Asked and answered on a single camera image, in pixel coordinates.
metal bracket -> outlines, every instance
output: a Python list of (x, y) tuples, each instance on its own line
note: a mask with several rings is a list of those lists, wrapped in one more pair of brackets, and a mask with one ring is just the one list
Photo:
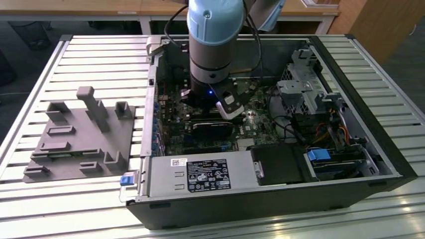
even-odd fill
[(147, 40), (147, 52), (148, 56), (153, 56), (163, 51), (163, 38), (160, 35), (152, 35)]

white label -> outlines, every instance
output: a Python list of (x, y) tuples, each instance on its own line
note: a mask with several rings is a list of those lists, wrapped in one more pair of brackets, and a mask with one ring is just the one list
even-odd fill
[(119, 14), (137, 14), (136, 11), (119, 11)]
[(172, 158), (172, 167), (173, 166), (185, 166), (188, 162), (187, 158)]

wooden desk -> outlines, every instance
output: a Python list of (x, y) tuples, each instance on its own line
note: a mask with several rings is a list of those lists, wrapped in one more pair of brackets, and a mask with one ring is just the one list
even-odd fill
[(383, 64), (420, 21), (425, 0), (341, 0), (340, 11), (329, 34), (353, 34)]
[(141, 0), (0, 0), (0, 19), (76, 20), (88, 17), (84, 20), (91, 20), (98, 16), (137, 17), (140, 6)]
[[(151, 21), (169, 20), (181, 5), (163, 0), (0, 0), (0, 20), (139, 20), (143, 33), (152, 34)], [(336, 9), (307, 8), (301, 0), (287, 0), (279, 21), (320, 22), (327, 34)], [(187, 20), (187, 11), (176, 20)]]
[[(163, 0), (143, 0), (140, 7), (140, 24), (144, 34), (152, 34), (151, 21), (168, 20), (183, 7), (181, 4)], [(188, 11), (176, 17), (176, 20), (187, 20)], [(301, 0), (287, 0), (279, 21), (317, 21), (320, 22), (316, 34), (327, 34), (335, 16), (340, 14), (337, 9), (305, 7)]]

aluminum table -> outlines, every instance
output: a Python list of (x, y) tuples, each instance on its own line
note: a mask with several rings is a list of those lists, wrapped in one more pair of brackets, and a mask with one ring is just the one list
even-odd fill
[[(273, 218), (149, 231), (120, 202), (120, 177), (26, 184), (23, 171), (50, 101), (84, 107), (92, 86), (106, 106), (136, 106), (130, 170), (140, 167), (149, 36), (74, 36), (60, 41), (0, 147), (0, 238), (405, 238), (425, 231), (425, 116), (355, 39), (320, 36), (420, 178), (352, 207)], [(324, 76), (337, 91), (327, 68)], [(136, 188), (127, 191), (136, 194)]]

warning sticker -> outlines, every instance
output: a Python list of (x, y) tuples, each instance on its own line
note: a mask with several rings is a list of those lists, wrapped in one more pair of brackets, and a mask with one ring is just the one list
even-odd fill
[(187, 158), (172, 158), (172, 166), (185, 166), (187, 161)]
[(187, 162), (187, 169), (191, 193), (232, 188), (225, 159)]

